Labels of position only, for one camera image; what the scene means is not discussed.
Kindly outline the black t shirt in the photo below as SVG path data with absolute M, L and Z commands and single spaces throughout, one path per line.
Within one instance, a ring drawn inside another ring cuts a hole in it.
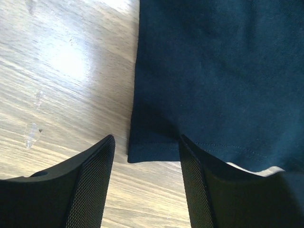
M 243 169 L 304 169 L 304 3 L 142 0 L 128 162 L 187 136 Z

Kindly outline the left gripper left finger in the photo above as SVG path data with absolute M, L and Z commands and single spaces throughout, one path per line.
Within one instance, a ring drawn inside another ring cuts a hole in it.
M 114 161 L 112 135 L 29 177 L 0 182 L 3 228 L 98 228 Z

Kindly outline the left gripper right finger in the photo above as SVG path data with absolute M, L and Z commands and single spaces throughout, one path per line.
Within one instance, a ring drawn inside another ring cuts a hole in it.
M 223 162 L 186 136 L 179 140 L 179 153 L 193 228 L 303 227 L 303 173 L 255 175 Z

